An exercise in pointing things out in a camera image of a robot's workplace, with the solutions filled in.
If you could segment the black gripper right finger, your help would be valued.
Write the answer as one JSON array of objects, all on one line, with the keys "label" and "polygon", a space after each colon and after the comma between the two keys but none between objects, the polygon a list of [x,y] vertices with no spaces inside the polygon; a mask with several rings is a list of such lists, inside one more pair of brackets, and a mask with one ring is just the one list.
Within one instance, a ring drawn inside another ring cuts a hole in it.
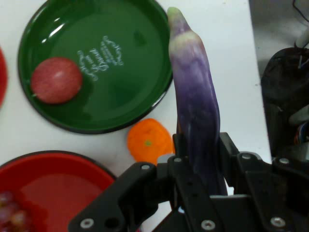
[{"label": "black gripper right finger", "polygon": [[240,152],[226,132],[220,134],[221,169],[234,194],[246,195],[260,232],[309,230],[309,163],[292,158],[264,162]]}]

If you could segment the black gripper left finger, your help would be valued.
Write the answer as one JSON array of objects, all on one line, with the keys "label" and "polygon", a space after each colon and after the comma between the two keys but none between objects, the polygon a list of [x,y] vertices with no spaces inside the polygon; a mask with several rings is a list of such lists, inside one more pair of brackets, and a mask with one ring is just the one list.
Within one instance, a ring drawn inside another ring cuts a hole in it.
[{"label": "black gripper left finger", "polygon": [[157,232],[222,232],[225,227],[211,195],[224,195],[225,183],[203,183],[186,154],[186,140],[173,136],[176,155],[153,165],[137,162],[77,214],[70,232],[135,232],[160,203],[171,212],[156,226]]}]

